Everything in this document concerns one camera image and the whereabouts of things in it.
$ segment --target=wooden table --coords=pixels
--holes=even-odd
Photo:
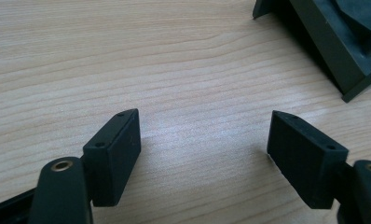
[[[371,88],[349,104],[254,0],[0,0],[0,202],[139,108],[142,153],[103,223],[336,223],[268,158],[272,110],[371,160]]]

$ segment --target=black clamp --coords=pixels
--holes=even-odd
[[[349,151],[303,119],[273,111],[268,154],[313,209],[341,206],[339,224],[371,224],[371,161],[346,163]]]
[[[86,145],[84,155],[49,162],[36,189],[0,203],[0,224],[93,223],[94,206],[115,206],[141,152],[139,112],[113,116]]]

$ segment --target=black plastic block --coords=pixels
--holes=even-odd
[[[113,116],[83,151],[94,206],[117,205],[141,152],[138,110]]]
[[[268,154],[310,208],[331,208],[334,171],[348,153],[303,119],[273,111]]]

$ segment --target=black plastic part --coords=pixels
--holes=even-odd
[[[349,151],[303,119],[273,111],[268,154],[311,208],[329,209],[335,170]]]
[[[268,154],[311,208],[337,199],[339,224],[371,223],[371,161],[346,163],[348,150],[303,119],[273,111]]]
[[[43,167],[28,223],[92,223],[83,164],[79,158],[65,157]]]
[[[26,224],[29,217],[34,189],[0,203],[0,224]]]
[[[343,93],[342,99],[349,102],[370,86],[371,1],[287,1],[295,9],[322,54]],[[265,15],[282,2],[283,0],[257,0],[253,16],[257,18]]]
[[[83,150],[93,205],[117,205],[141,152],[138,110],[113,116]]]
[[[357,161],[353,167],[353,195],[363,222],[371,223],[371,161]]]

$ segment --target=light wood surface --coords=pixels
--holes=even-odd
[[[0,0],[0,202],[139,108],[142,153],[103,223],[337,223],[266,155],[272,110],[371,160],[371,88],[349,104],[254,0]]]

